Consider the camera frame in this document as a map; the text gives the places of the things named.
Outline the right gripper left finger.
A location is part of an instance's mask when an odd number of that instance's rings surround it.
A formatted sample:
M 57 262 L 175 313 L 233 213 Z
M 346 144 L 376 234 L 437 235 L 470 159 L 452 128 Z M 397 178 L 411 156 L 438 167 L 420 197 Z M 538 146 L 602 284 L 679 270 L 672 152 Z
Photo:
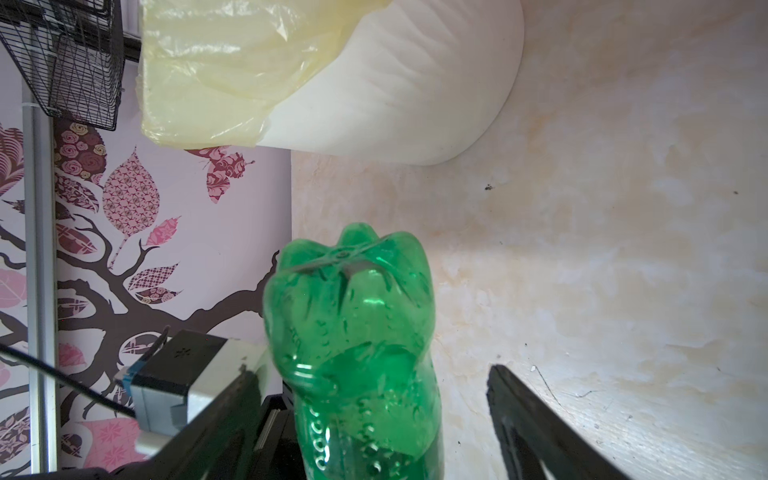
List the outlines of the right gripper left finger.
M 262 418 L 256 373 L 240 375 L 159 453 L 115 479 L 245 479 Z

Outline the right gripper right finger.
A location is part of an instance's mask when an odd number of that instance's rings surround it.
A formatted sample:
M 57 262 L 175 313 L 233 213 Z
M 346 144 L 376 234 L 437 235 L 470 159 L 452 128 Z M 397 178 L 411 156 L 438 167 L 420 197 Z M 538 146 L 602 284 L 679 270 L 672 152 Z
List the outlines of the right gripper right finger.
M 487 387 L 510 479 L 628 479 L 505 366 L 490 368 Z

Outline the green bottle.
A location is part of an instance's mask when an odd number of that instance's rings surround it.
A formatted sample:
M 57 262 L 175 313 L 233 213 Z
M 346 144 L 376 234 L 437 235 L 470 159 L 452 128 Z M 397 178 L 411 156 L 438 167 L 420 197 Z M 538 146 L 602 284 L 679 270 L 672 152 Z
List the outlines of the green bottle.
M 355 223 L 332 246 L 289 243 L 263 316 L 308 478 L 443 476 L 436 306 L 414 235 Z

